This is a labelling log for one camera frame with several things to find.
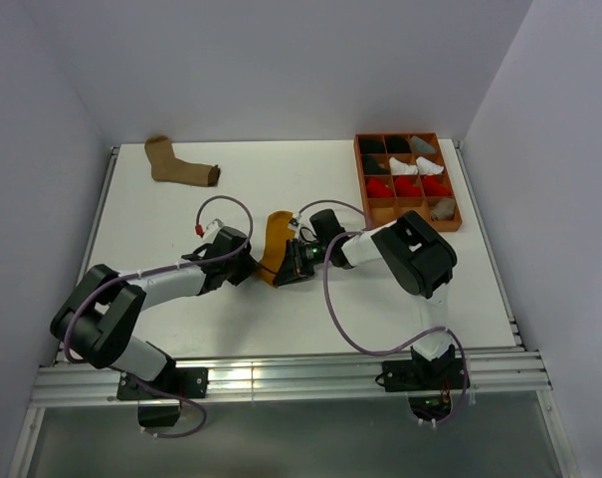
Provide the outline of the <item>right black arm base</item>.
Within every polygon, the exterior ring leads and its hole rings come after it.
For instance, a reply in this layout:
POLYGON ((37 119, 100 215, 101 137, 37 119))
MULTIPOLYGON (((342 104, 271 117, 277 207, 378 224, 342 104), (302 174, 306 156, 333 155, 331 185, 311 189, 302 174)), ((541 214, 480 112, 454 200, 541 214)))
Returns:
POLYGON ((375 382, 385 392, 406 392, 411 412, 431 424, 452 413, 454 391, 467 392, 471 385, 460 358, 386 360, 375 382))

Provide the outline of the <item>tan sock with red cuff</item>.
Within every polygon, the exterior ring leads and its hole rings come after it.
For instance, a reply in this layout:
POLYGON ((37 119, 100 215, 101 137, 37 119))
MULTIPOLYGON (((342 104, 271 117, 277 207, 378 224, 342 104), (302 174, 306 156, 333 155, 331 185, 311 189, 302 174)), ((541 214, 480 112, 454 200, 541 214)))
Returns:
POLYGON ((443 197, 429 206, 433 221, 451 221, 455 216, 456 201, 451 197, 443 197))

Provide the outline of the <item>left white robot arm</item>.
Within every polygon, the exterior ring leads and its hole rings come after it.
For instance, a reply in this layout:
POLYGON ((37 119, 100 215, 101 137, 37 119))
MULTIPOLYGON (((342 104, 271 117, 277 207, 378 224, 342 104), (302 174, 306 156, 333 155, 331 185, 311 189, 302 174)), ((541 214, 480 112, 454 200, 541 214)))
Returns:
POLYGON ((153 397, 168 395, 176 384, 174 360, 133 335, 140 314, 226 282, 238 285, 258 269, 243 232, 215 221, 203 239, 171 266, 129 274, 105 264, 91 267, 54 315, 51 334, 93 367, 132 374, 153 397))

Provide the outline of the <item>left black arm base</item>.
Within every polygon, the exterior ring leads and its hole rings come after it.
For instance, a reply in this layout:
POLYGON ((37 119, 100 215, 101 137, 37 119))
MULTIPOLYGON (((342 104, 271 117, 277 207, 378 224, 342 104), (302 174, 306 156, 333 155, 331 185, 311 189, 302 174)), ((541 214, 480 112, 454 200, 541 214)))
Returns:
POLYGON ((175 439, 199 432, 208 413, 197 399, 207 394, 207 367, 172 367, 153 381, 144 381, 131 373, 122 373, 116 399, 137 403, 137 422, 143 432, 158 438, 175 439), (187 408, 199 412, 199 422, 190 430, 169 431, 184 416, 187 408))

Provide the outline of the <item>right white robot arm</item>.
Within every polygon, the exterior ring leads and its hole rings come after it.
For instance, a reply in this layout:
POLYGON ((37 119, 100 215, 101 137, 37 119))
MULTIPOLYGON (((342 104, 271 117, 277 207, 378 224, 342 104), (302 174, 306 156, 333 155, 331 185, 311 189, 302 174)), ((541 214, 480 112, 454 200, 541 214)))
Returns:
POLYGON ((455 349, 448 323, 448 286, 458 263, 453 247, 417 212, 409 211, 375 229, 348 233, 331 209, 309 219, 314 238, 296 236, 286 241, 282 265, 274 276, 276 286, 305 281, 314 268, 349 270, 368 262, 383 261, 398 285, 419 302, 419 322, 424 330, 408 346, 417 358, 415 381, 432 388, 448 372, 443 358, 455 349))

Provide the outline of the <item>mustard yellow striped sock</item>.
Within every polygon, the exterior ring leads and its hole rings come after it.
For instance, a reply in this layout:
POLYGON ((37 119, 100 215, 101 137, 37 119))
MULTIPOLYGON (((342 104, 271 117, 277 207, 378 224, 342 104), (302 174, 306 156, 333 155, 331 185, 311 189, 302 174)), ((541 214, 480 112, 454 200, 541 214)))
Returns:
POLYGON ((293 217, 290 211, 276 211, 267 220, 265 249, 257 277, 274 288, 274 279, 285 259, 287 241, 295 237, 295 231, 289 226, 293 217))

